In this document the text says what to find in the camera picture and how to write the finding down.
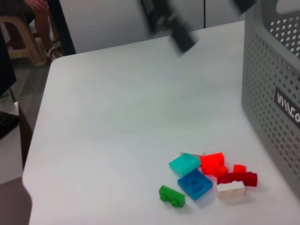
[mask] perforated basket side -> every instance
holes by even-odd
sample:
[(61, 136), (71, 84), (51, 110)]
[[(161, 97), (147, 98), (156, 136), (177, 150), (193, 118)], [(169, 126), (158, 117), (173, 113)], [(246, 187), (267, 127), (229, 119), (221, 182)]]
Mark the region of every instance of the perforated basket side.
[(300, 9), (279, 14), (276, 10), (278, 0), (264, 0), (262, 20), (267, 31), (283, 46), (300, 58)]
[(300, 198), (300, 129), (274, 103), (279, 88), (300, 107), (300, 61), (267, 30), (260, 3), (246, 14), (242, 105), (269, 155)]

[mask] black keyboard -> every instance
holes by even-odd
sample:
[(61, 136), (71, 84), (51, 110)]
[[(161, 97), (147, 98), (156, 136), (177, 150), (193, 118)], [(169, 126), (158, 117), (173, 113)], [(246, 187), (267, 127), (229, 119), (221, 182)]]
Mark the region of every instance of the black keyboard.
[(0, 139), (19, 124), (20, 118), (16, 115), (0, 112)]

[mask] person's leg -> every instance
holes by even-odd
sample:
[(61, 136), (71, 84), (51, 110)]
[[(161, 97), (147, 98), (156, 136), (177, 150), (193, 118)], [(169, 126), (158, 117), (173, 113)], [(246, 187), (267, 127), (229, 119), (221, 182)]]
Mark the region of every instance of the person's leg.
[(50, 39), (50, 25), (48, 17), (48, 10), (45, 10), (42, 13), (35, 13), (35, 26), (46, 51), (53, 47), (52, 41)]

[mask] blue lego brick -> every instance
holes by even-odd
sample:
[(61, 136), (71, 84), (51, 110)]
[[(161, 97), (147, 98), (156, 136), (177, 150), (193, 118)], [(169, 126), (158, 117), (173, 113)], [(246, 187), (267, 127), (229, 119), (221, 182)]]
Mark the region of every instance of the blue lego brick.
[(199, 170), (195, 169), (178, 180), (178, 185), (194, 201), (212, 188), (212, 182)]
[(183, 154), (169, 163), (170, 168), (178, 175), (184, 176), (200, 166), (199, 157)]

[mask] white wall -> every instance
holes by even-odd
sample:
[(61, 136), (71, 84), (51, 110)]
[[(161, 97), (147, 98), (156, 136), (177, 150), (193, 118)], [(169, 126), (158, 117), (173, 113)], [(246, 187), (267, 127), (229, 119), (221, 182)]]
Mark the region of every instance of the white wall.
[(280, 13), (295, 11), (300, 9), (300, 0), (279, 0), (277, 11)]
[(232, 0), (206, 0), (206, 27), (244, 20)]
[[(195, 29), (203, 28), (203, 0), (172, 0)], [(77, 53), (149, 39), (137, 0), (60, 0)]]

